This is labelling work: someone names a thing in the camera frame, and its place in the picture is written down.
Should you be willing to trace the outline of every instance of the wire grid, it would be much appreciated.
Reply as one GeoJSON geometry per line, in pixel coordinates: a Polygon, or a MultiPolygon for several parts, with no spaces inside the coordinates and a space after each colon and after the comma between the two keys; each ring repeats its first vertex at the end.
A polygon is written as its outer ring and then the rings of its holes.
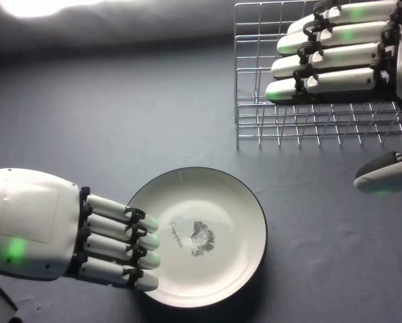
{"type": "Polygon", "coordinates": [[[393,102],[380,104],[324,104],[279,106],[265,97],[267,85],[275,79],[272,63],[280,58],[277,41],[289,25],[313,12],[317,0],[238,3],[235,6],[235,122],[237,149],[240,139],[315,139],[319,146],[334,139],[377,136],[384,144],[392,135],[402,138],[402,111],[393,102]]]}

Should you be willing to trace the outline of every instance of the plate with black rim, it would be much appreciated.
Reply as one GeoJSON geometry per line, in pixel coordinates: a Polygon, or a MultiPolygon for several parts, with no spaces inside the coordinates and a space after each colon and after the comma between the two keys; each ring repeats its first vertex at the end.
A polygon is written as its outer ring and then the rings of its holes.
{"type": "Polygon", "coordinates": [[[152,271],[159,287],[146,294],[168,306],[199,308],[244,286],[267,248],[264,211],[235,177],[211,168],[181,168],[144,185],[128,206],[159,223],[152,271]]]}

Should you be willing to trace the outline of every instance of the flower design on plate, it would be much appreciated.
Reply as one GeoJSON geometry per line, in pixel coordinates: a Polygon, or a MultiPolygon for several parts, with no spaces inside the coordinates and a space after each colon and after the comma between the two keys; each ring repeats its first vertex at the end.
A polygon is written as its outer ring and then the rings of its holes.
{"type": "Polygon", "coordinates": [[[191,248],[192,256],[202,256],[205,252],[209,252],[214,249],[214,233],[208,228],[206,224],[201,221],[194,222],[194,233],[190,236],[180,237],[175,230],[176,223],[174,221],[169,223],[171,226],[171,232],[177,241],[180,248],[188,246],[191,248]]]}

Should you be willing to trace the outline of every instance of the gray table surface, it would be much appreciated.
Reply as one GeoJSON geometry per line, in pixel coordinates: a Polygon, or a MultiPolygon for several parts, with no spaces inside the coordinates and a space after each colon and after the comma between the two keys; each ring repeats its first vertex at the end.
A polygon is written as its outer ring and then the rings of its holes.
{"type": "Polygon", "coordinates": [[[0,67],[0,168],[30,168],[121,203],[175,168],[228,172],[267,217],[264,265],[234,297],[176,310],[61,278],[0,276],[26,322],[402,322],[402,194],[367,196],[377,144],[235,150],[233,45],[172,44],[0,67]]]}

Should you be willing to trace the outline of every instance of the white robotic hand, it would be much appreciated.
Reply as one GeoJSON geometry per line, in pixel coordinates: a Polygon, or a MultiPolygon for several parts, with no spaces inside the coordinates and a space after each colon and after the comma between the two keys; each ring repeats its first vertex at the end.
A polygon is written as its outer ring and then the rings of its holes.
{"type": "Polygon", "coordinates": [[[33,170],[0,170],[0,274],[61,276],[151,291],[157,222],[89,188],[33,170]]]}
{"type": "Polygon", "coordinates": [[[275,104],[397,101],[402,109],[402,0],[323,0],[279,39],[275,104]]]}

